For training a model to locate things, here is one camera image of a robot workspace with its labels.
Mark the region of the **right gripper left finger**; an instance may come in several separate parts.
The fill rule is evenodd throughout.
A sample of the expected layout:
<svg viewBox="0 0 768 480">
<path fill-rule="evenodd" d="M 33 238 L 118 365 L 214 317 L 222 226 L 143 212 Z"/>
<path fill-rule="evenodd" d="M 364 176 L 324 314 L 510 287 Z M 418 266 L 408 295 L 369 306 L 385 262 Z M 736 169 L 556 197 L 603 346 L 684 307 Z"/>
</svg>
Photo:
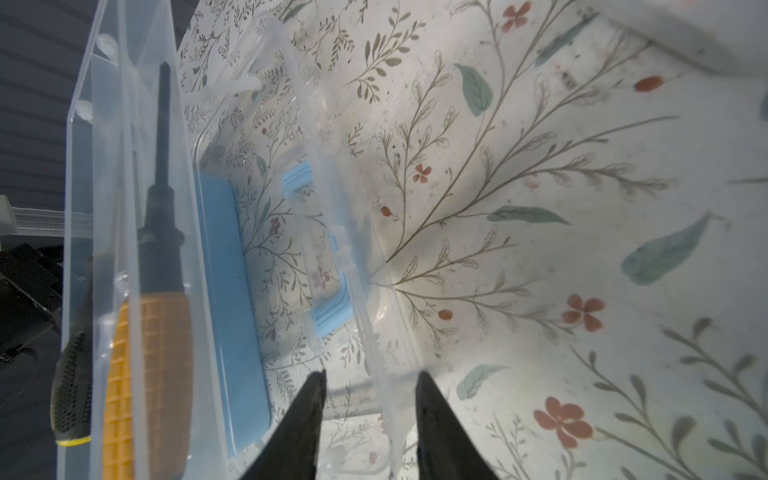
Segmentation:
<svg viewBox="0 0 768 480">
<path fill-rule="evenodd" d="M 315 479 L 326 397 L 326 371 L 312 372 L 241 479 Z"/>
</svg>

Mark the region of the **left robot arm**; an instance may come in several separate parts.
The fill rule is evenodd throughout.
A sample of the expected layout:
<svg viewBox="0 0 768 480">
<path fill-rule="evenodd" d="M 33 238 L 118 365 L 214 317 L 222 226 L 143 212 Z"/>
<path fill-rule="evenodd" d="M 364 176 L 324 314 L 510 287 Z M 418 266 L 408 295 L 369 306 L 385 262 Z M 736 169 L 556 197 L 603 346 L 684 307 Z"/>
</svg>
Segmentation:
<svg viewBox="0 0 768 480">
<path fill-rule="evenodd" d="M 61 332 L 63 253 L 61 245 L 28 243 L 1 252 L 1 367 L 23 357 L 31 362 L 27 378 L 1 396 L 2 406 L 21 397 L 38 374 L 32 343 L 46 332 Z"/>
</svg>

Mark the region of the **yellow handle screwdriver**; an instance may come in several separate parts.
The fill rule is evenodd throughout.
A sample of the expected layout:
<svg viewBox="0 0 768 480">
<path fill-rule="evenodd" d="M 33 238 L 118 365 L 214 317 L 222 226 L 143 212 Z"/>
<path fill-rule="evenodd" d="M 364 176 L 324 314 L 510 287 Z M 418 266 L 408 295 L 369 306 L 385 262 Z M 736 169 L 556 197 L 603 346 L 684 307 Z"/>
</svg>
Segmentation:
<svg viewBox="0 0 768 480">
<path fill-rule="evenodd" d="M 175 225 L 175 193 L 169 184 L 171 68 L 159 67 L 154 182 L 139 229 L 139 317 L 142 335 L 148 468 L 152 479 L 180 479 L 187 464 L 193 407 L 194 354 L 191 313 L 184 291 Z M 135 476 L 131 392 L 130 307 L 118 314 L 107 375 L 102 434 L 102 476 Z"/>
</svg>

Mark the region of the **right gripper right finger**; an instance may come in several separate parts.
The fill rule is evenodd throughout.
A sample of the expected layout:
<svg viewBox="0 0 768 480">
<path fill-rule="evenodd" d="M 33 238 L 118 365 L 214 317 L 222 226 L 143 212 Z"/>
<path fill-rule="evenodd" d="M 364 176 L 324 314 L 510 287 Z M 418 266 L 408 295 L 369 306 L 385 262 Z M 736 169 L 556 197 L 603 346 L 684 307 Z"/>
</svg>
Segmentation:
<svg viewBox="0 0 768 480">
<path fill-rule="evenodd" d="M 498 479 L 427 371 L 418 375 L 415 410 L 420 479 Z"/>
</svg>

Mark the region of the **black yellow small screwdriver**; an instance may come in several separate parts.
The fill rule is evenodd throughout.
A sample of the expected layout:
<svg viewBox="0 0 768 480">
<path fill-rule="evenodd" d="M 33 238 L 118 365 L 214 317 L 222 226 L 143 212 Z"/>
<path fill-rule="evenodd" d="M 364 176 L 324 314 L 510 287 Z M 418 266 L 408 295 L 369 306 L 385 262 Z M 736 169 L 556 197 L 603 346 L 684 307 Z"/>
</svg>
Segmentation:
<svg viewBox="0 0 768 480">
<path fill-rule="evenodd" d="M 85 264 L 85 287 L 70 312 L 69 336 L 56 364 L 50 421 L 55 442 L 74 447 L 91 440 L 93 392 L 93 257 Z"/>
</svg>

